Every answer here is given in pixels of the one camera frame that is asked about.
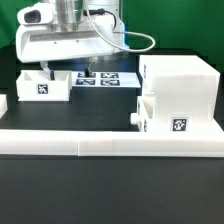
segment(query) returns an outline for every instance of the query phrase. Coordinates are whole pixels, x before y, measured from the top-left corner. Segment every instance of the white base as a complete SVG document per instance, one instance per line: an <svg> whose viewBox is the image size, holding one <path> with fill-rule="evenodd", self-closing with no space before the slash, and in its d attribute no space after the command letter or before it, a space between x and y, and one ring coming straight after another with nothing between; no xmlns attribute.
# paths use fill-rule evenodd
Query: white base
<svg viewBox="0 0 224 224"><path fill-rule="evenodd" d="M22 70L16 81L19 101L68 101L72 89L72 72L55 71L55 80L49 80L50 72Z"/></svg>
<svg viewBox="0 0 224 224"><path fill-rule="evenodd" d="M224 157L224 133L0 130L2 155Z"/></svg>
<svg viewBox="0 0 224 224"><path fill-rule="evenodd" d="M0 94L0 119L7 110L8 107L7 107L6 95Z"/></svg>

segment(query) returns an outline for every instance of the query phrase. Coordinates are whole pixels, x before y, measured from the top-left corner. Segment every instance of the black table surface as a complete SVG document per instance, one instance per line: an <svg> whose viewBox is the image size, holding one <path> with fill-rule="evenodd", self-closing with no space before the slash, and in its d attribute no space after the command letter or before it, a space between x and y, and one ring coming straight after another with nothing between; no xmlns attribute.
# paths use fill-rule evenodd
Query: black table surface
<svg viewBox="0 0 224 224"><path fill-rule="evenodd" d="M132 56L93 68L135 72L136 64ZM50 63L58 70L68 65L72 70L87 66ZM21 103L16 77L21 69L39 65L19 63L10 46L0 50L0 67L0 93L7 94L9 107L0 128L136 131L129 125L136 89L80 88L73 89L68 103ZM215 113L221 125L223 89L221 79ZM223 202L222 158L0 156L0 224L223 224Z"/></svg>

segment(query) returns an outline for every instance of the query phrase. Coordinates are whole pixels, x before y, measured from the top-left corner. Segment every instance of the green wall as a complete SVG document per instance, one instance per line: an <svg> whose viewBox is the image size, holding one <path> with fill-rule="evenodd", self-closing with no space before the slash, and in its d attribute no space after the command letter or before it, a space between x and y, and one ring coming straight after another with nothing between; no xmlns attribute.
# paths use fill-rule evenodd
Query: green wall
<svg viewBox="0 0 224 224"><path fill-rule="evenodd" d="M34 0L0 0L0 47L14 38L17 11ZM155 37L157 48L187 48L207 56L224 71L223 0L124 0L124 22L130 31ZM131 47L147 42L130 37Z"/></svg>

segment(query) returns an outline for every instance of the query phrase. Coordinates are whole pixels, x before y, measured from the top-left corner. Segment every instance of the green background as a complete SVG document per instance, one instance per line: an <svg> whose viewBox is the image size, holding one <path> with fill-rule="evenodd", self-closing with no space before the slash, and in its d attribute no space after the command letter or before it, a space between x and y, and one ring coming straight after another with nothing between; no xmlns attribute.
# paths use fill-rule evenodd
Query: green background
<svg viewBox="0 0 224 224"><path fill-rule="evenodd" d="M14 38L19 9L34 0L0 0L0 47ZM155 37L157 48L186 48L208 57L224 71L224 0L124 0L129 31ZM130 37L130 47L146 47L143 39Z"/></svg>

